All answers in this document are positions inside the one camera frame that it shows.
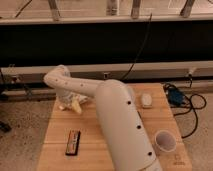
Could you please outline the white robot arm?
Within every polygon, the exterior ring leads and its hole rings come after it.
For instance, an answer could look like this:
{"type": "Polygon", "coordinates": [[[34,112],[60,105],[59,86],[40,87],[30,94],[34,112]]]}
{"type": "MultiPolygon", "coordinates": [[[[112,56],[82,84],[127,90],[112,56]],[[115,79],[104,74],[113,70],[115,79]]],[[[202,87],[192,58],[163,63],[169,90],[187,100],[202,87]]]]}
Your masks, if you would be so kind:
{"type": "Polygon", "coordinates": [[[44,82],[59,92],[94,98],[115,171],[163,171],[126,84],[115,79],[73,78],[64,65],[49,71],[44,82]]]}

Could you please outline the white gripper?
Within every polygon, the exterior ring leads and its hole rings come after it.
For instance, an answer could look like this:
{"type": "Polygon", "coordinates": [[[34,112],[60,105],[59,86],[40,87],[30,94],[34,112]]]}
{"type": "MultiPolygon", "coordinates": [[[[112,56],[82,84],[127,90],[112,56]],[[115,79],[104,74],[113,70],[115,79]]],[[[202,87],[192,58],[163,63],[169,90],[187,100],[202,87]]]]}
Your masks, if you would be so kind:
{"type": "MultiPolygon", "coordinates": [[[[68,91],[68,90],[64,90],[64,89],[56,89],[56,96],[58,97],[58,100],[61,103],[65,103],[65,104],[69,104],[72,102],[75,93],[68,91]]],[[[77,114],[81,114],[82,113],[82,109],[81,106],[79,104],[78,101],[73,101],[71,103],[71,109],[76,112],[77,114]]]]}

